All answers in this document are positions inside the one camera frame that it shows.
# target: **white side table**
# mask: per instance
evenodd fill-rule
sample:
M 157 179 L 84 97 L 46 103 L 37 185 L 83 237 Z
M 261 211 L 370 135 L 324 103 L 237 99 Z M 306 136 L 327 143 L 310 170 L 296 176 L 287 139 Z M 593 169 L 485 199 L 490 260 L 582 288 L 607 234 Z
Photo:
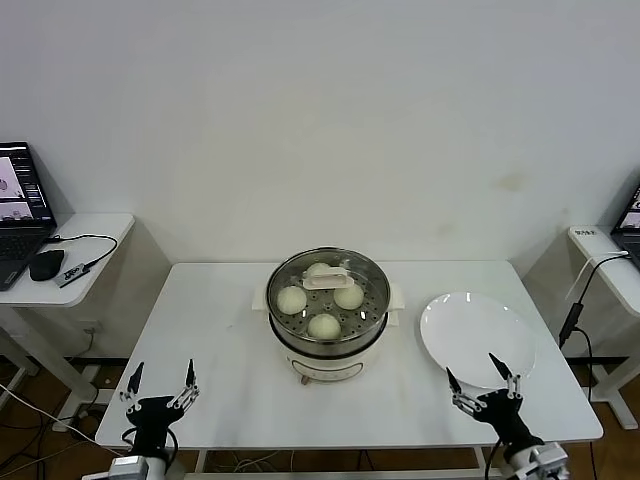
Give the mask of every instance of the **white side table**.
M 128 213 L 74 214 L 56 216 L 56 219 L 59 224 L 57 235 L 62 237 L 86 233 L 109 235 L 118 240 L 118 245 L 121 244 L 134 222 L 133 216 Z M 61 271 L 65 271 L 79 263 L 86 263 L 99 257 L 111 246 L 112 242 L 109 240 L 87 238 L 59 245 L 47 245 L 43 250 L 63 248 L 65 258 Z M 113 390 L 97 391 L 90 382 L 99 367 L 90 365 L 84 369 L 82 374 L 78 373 L 47 341 L 44 335 L 20 315 L 15 307 L 72 307 L 77 305 L 87 295 L 111 257 L 112 255 L 98 262 L 88 274 L 64 288 L 59 288 L 53 281 L 34 282 L 29 277 L 27 269 L 10 290 L 0 292 L 0 328 L 71 389 L 71 394 L 60 411 L 61 417 L 73 416 L 82 403 L 90 403 L 94 399 L 96 404 L 108 404 Z M 10 384 L 11 387 L 14 387 L 25 373 L 34 374 L 37 371 L 35 365 L 24 356 L 20 349 L 3 336 L 0 336 L 0 352 L 7 355 L 9 360 L 20 367 L 18 375 Z M 54 430 L 61 431 L 65 428 L 55 424 Z
M 620 250 L 607 232 L 612 227 L 580 225 L 569 228 L 569 238 L 575 243 L 585 257 L 596 257 Z M 591 261 L 592 266 L 606 257 L 598 257 Z M 607 262 L 598 268 L 604 283 L 611 289 L 620 303 L 633 316 L 640 317 L 640 271 L 629 261 Z M 620 389 L 640 374 L 640 350 L 629 357 L 613 372 L 601 365 L 593 367 L 593 375 L 598 384 L 593 387 L 593 402 L 607 402 L 615 414 L 620 426 L 625 430 L 635 430 L 638 422 L 625 403 Z

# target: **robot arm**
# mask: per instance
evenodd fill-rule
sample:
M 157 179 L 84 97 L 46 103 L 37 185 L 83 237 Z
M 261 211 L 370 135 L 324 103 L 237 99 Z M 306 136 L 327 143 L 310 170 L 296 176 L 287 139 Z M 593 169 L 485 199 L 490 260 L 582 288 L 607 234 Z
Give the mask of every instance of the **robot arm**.
M 504 459 L 510 466 L 509 480 L 541 479 L 567 480 L 567 454 L 555 442 L 545 443 L 534 436 L 520 418 L 523 397 L 520 375 L 513 375 L 509 367 L 493 354 L 491 361 L 507 382 L 507 388 L 473 397 L 462 391 L 460 383 L 447 368 L 453 404 L 475 420 L 488 423 L 505 445 Z
M 127 405 L 127 419 L 133 428 L 127 430 L 122 439 L 135 434 L 131 451 L 126 457 L 118 457 L 111 463 L 108 472 L 86 475 L 82 480 L 165 480 L 167 470 L 175 459 L 177 440 L 170 425 L 180 420 L 200 394 L 196 385 L 193 360 L 189 361 L 184 388 L 175 396 L 138 399 L 144 362 L 138 365 L 129 378 L 126 391 L 120 392 L 120 401 Z M 167 435 L 174 442 L 171 457 L 165 451 Z

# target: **laptop keyboard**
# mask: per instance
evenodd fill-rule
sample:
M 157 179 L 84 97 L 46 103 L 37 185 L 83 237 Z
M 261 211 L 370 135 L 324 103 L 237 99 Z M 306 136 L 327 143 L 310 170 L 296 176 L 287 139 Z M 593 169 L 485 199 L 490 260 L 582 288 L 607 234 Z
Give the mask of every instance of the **laptop keyboard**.
M 23 260 L 42 241 L 43 235 L 0 237 L 0 260 Z

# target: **laptop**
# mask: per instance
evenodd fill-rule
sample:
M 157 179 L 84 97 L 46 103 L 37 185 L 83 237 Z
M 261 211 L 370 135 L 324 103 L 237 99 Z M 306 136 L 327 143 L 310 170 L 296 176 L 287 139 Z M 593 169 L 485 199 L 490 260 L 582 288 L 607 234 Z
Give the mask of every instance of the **laptop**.
M 55 229 L 29 146 L 0 143 L 0 291 L 13 285 Z
M 613 227 L 611 238 L 629 252 L 631 261 L 640 268 L 640 185 Z

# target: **laptop screen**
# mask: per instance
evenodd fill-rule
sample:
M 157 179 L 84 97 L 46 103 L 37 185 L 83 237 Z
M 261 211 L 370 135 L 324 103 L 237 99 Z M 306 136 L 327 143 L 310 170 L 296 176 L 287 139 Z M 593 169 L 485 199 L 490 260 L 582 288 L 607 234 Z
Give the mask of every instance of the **laptop screen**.
M 52 221 L 26 144 L 0 144 L 0 225 Z
M 615 230 L 638 231 L 640 233 L 640 186 L 622 213 Z

